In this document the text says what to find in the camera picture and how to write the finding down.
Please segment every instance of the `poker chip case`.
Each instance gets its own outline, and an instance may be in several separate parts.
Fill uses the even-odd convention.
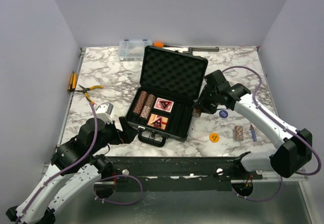
[[[207,65],[208,60],[205,58],[154,46],[145,47],[140,87],[126,114],[128,123],[138,128],[140,141],[162,147],[167,138],[181,141],[187,139],[193,104],[199,97]],[[137,102],[143,104],[145,100],[144,95],[140,98],[142,91],[154,95],[154,103],[158,98],[172,101],[172,110],[168,112],[152,106],[147,119],[139,117]],[[164,129],[148,125],[152,114],[161,116],[167,122]],[[150,137],[142,136],[143,131],[151,132]],[[156,134],[162,136],[162,141],[155,140]]]

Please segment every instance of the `marble tabletop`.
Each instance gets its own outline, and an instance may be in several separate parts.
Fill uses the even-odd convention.
[[[187,48],[172,48],[179,52]],[[269,110],[274,111],[269,88],[266,85],[263,70],[255,47],[220,47],[219,52],[194,52],[194,55],[205,57],[209,64],[206,74],[217,69],[223,70],[229,66],[243,65],[257,71],[263,85],[257,94],[258,99]],[[104,89],[89,92],[92,100],[98,105],[111,102],[114,105],[112,118],[117,128],[121,129],[118,117],[125,116],[140,86],[140,72],[142,62],[120,61],[118,47],[87,48],[78,76],[79,84],[85,87],[103,85]],[[251,91],[258,84],[258,78],[245,69],[233,69],[224,73],[230,84],[241,83]],[[202,114],[200,118],[193,118],[186,141],[181,142],[167,139],[165,146],[159,148],[142,143],[136,137],[131,144],[112,145],[107,156],[150,156],[150,157],[224,157],[239,156],[246,151],[263,152],[273,150],[270,140],[255,127],[257,141],[253,142],[250,133],[250,122],[238,113],[228,110],[228,117],[223,119],[218,113],[214,115]],[[79,128],[92,117],[88,101],[82,93],[75,92],[68,114],[62,143],[78,134]],[[242,125],[244,140],[233,140],[233,128]],[[220,140],[213,143],[209,140],[211,133],[218,133]],[[107,152],[107,148],[98,153]]]

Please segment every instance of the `pliers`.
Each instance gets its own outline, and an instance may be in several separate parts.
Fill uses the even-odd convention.
[[[75,90],[75,91],[84,93],[84,95],[86,96],[87,100],[89,102],[91,102],[92,104],[95,104],[95,102],[90,99],[89,94],[88,94],[88,91],[93,90],[93,89],[103,89],[104,88],[103,86],[92,86],[92,87],[88,87],[88,88],[85,88],[82,85],[79,85],[79,86],[82,88],[82,90]]]

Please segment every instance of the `gray wall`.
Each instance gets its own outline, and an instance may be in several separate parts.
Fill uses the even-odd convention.
[[[55,0],[76,41],[118,45],[152,39],[175,45],[255,46],[286,0]]]
[[[54,0],[0,0],[0,223],[35,188],[68,102],[79,49]]]
[[[280,116],[309,129],[314,148],[324,160],[323,4],[324,0],[287,0],[260,54]],[[316,166],[313,158],[307,170]],[[324,170],[310,177],[310,183],[318,209],[324,210]]]

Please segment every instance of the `clear plastic box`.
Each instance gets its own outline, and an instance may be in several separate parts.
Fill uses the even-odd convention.
[[[152,45],[149,40],[124,40],[119,42],[118,57],[120,61],[142,61],[144,48]]]

